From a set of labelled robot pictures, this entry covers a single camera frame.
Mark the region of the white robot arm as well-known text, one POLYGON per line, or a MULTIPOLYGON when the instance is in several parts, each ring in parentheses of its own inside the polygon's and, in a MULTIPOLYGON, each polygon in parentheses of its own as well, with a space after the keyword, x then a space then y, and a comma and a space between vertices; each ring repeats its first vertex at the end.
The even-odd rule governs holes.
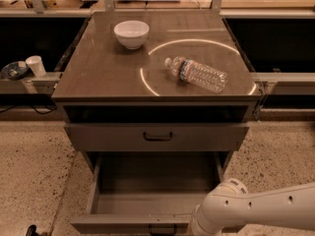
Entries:
POLYGON ((224 229, 246 224, 314 230, 315 184, 249 193, 239 180, 224 180, 195 207, 188 232, 221 236, 224 229))

